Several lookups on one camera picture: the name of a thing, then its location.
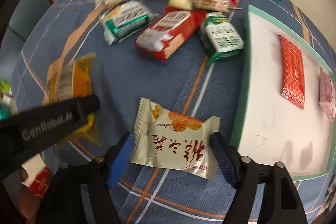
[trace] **pink wrapper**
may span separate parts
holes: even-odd
[[[323,68],[320,68],[320,106],[330,120],[334,120],[335,108],[335,87],[330,76]]]

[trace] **metal screw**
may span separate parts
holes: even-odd
[[[248,156],[243,156],[243,157],[241,157],[241,161],[243,161],[243,162],[245,162],[245,163],[249,163],[249,162],[251,162],[251,158],[250,157],[248,157]]]
[[[66,169],[68,167],[69,167],[69,163],[67,163],[67,162],[64,162],[64,163],[61,164],[62,169]]]
[[[285,164],[282,161],[277,161],[276,162],[277,167],[284,168]]]
[[[101,163],[101,162],[103,162],[104,157],[102,157],[102,156],[98,156],[98,157],[95,157],[94,160],[95,160],[97,163]]]

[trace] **tablecloth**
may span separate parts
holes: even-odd
[[[155,13],[162,13],[168,0],[145,0]],[[239,7],[253,5],[277,18],[302,36],[335,71],[335,52],[314,24],[289,0],[239,0]],[[220,132],[230,139],[243,70],[243,55],[225,62],[206,65],[205,54],[196,34],[192,35],[167,61],[146,59],[133,42],[135,34],[122,43],[108,46],[94,0],[58,0],[41,18],[28,38],[12,75],[14,99],[19,110],[41,105],[47,98],[48,70],[75,58],[95,52],[91,70],[93,92],[101,101],[97,112],[100,146],[85,140],[72,141],[42,153],[52,171],[62,162],[85,164],[103,155],[122,134],[133,131],[140,97],[150,98],[162,107],[206,120],[221,117]],[[241,37],[244,11],[230,14],[230,21]],[[306,216],[311,222],[321,211],[329,174],[295,182]],[[235,190],[217,170],[214,180],[178,171],[128,164],[111,196],[123,223],[209,223],[221,222]],[[263,186],[258,186],[250,223],[256,223]],[[87,191],[85,207],[90,211]],[[88,219],[94,222],[92,214]]]

